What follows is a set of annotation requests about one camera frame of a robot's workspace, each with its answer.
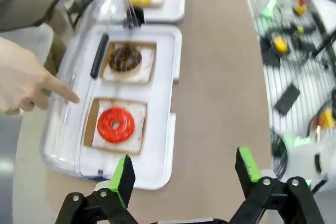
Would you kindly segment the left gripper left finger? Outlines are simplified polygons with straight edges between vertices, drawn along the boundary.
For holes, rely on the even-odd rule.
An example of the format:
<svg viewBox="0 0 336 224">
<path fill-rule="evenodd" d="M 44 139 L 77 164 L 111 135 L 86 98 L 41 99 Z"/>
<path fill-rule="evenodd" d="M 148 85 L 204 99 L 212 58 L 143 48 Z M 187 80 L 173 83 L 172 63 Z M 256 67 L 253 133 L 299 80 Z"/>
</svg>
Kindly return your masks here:
<svg viewBox="0 0 336 224">
<path fill-rule="evenodd" d="M 135 173 L 129 155 L 120 158 L 109 186 L 93 191 L 89 196 L 69 193 L 55 223 L 136 223 L 128 212 L 135 183 Z"/>
</svg>

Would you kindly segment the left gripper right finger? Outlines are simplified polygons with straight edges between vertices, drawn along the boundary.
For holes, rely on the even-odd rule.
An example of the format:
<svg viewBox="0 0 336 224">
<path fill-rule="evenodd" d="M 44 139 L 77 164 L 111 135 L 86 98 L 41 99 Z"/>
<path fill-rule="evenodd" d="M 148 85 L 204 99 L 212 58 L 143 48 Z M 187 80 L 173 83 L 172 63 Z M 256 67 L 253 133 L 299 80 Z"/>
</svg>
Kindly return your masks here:
<svg viewBox="0 0 336 224">
<path fill-rule="evenodd" d="M 229 223 L 259 223 L 267 210 L 277 211 L 284 223 L 315 223 L 315 200 L 304 178 L 284 183 L 263 176 L 247 147 L 237 148 L 235 170 L 245 200 Z"/>
</svg>

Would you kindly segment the person's right hand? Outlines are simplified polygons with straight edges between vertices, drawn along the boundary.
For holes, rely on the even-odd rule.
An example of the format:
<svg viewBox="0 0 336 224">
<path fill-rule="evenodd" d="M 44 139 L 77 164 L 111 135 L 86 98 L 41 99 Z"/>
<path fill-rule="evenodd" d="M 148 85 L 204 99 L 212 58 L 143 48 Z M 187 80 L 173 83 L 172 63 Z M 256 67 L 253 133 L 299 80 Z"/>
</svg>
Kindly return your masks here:
<svg viewBox="0 0 336 224">
<path fill-rule="evenodd" d="M 1 38 L 1 112 L 6 115 L 49 107 L 46 91 L 78 104 L 77 94 L 53 76 L 34 53 Z"/>
</svg>

